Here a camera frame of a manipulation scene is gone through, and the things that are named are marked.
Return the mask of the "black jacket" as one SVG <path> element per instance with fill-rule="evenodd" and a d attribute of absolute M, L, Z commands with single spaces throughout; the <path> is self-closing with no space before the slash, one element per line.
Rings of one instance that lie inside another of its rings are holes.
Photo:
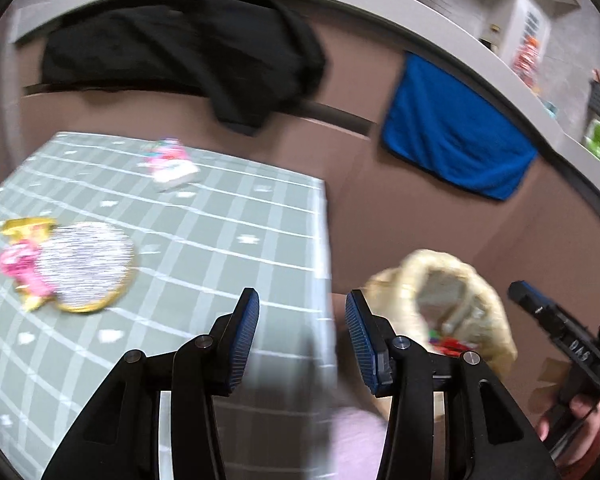
<path fill-rule="evenodd" d="M 53 30 L 41 81 L 203 96 L 221 125 L 255 136 L 312 96 L 326 65 L 313 28 L 274 0 L 122 0 Z"/>

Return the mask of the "green grid tablecloth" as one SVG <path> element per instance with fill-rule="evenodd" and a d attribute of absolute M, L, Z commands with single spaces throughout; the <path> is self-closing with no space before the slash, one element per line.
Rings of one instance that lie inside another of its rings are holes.
<path fill-rule="evenodd" d="M 163 191 L 146 141 L 60 132 L 0 184 L 9 219 L 107 222 L 136 251 L 132 283 L 93 314 L 23 312 L 0 271 L 0 448 L 37 479 L 125 351 L 153 356 L 208 332 L 247 287 L 260 316 L 242 383 L 215 403 L 232 479 L 331 479 L 335 389 L 325 185 L 194 148 L 192 182 Z"/>

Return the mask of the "small teal timer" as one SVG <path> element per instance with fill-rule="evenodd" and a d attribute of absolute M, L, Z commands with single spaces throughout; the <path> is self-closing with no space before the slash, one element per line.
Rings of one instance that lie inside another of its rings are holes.
<path fill-rule="evenodd" d="M 558 114 L 557 106 L 550 101 L 543 100 L 542 103 L 543 103 L 544 107 L 546 108 L 547 113 L 550 114 L 550 117 L 556 119 L 557 114 Z"/>

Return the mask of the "trash bin with yellow bag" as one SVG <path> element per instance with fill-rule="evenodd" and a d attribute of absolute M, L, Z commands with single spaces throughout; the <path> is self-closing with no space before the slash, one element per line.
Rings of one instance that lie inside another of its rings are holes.
<path fill-rule="evenodd" d="M 373 314 L 429 351 L 430 333 L 436 332 L 475 349 L 498 377 L 516 362 L 500 296 L 473 266 L 447 252 L 415 250 L 400 266 L 369 278 L 363 292 Z"/>

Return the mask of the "white pink candy wrapper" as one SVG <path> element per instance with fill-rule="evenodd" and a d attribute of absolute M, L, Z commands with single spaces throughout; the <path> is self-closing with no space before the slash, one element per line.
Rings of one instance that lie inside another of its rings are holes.
<path fill-rule="evenodd" d="M 152 144 L 145 157 L 145 167 L 159 191 L 193 183 L 200 176 L 200 168 L 178 139 L 163 139 Z"/>

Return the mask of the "yellow snack wrapper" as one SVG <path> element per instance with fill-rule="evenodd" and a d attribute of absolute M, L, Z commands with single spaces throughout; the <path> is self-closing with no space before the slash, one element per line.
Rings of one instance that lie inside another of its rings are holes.
<path fill-rule="evenodd" d="M 27 312 L 41 307 L 54 294 L 36 265 L 56 224 L 52 218 L 31 217 L 9 219 L 1 226 L 8 244 L 0 255 L 0 271 L 15 281 L 16 292 Z"/>

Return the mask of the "blue towel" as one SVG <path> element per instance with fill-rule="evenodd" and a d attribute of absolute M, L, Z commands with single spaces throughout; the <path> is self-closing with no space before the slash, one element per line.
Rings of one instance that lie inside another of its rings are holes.
<path fill-rule="evenodd" d="M 494 105 L 415 53 L 405 57 L 381 144 L 441 181 L 498 202 L 516 193 L 538 156 Z"/>

